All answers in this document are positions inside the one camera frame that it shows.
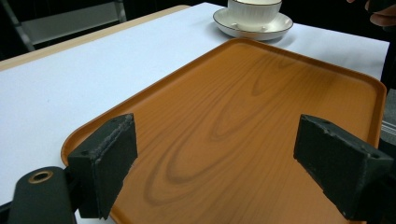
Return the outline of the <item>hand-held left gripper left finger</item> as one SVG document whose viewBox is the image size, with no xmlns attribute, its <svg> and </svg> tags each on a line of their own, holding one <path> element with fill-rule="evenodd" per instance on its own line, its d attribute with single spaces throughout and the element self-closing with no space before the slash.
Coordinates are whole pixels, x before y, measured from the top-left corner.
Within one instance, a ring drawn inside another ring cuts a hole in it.
<svg viewBox="0 0 396 224">
<path fill-rule="evenodd" d="M 137 158 L 134 115 L 106 121 L 68 156 L 68 168 L 82 186 L 83 218 L 107 219 Z"/>
</svg>

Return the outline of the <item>grey chair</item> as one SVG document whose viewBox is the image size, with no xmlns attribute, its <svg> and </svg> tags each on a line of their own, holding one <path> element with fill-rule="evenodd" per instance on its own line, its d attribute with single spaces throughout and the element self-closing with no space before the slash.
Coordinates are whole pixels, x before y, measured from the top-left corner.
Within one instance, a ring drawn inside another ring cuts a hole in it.
<svg viewBox="0 0 396 224">
<path fill-rule="evenodd" d="M 94 6 L 24 21 L 17 17 L 10 0 L 0 0 L 0 6 L 7 13 L 14 30 L 29 51 L 34 51 L 37 44 L 103 27 L 110 23 L 127 21 L 123 0 L 103 0 L 101 4 Z"/>
</svg>

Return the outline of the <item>white ribbed cup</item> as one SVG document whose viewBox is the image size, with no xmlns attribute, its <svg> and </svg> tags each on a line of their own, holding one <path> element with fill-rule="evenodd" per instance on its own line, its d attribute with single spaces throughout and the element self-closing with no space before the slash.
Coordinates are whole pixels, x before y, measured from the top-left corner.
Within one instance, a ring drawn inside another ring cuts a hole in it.
<svg viewBox="0 0 396 224">
<path fill-rule="evenodd" d="M 272 22 L 282 5 L 282 0 L 228 0 L 227 9 L 239 29 L 259 31 Z"/>
</svg>

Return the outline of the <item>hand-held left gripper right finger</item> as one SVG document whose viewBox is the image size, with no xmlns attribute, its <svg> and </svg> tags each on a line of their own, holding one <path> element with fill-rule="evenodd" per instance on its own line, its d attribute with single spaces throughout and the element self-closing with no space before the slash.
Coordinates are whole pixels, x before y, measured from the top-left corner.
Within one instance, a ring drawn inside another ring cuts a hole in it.
<svg viewBox="0 0 396 224">
<path fill-rule="evenodd" d="M 394 145 L 375 148 L 326 119 L 302 115 L 293 158 L 345 219 L 394 219 Z"/>
</svg>

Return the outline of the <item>white saucer with dark rim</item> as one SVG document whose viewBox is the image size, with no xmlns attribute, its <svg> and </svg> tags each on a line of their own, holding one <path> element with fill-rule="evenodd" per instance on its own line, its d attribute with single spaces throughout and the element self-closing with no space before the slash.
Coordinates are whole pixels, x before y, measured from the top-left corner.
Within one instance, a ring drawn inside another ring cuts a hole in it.
<svg viewBox="0 0 396 224">
<path fill-rule="evenodd" d="M 237 23 L 232 21 L 227 8 L 217 10 L 213 14 L 216 26 L 226 35 L 237 38 L 249 38 L 258 41 L 267 41 L 280 38 L 293 26 L 293 21 L 288 16 L 278 13 L 276 18 L 260 31 L 244 31 L 237 27 Z"/>
</svg>

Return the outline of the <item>orange wood-grain tray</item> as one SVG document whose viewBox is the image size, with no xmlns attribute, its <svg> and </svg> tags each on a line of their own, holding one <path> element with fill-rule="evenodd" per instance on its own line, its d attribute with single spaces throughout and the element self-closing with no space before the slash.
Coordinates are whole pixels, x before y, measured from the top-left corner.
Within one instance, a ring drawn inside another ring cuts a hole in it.
<svg viewBox="0 0 396 224">
<path fill-rule="evenodd" d="M 134 115 L 138 156 L 116 200 L 121 224 L 356 224 L 294 159 L 301 115 L 379 140 L 373 77 L 233 39 L 107 112 Z"/>
</svg>

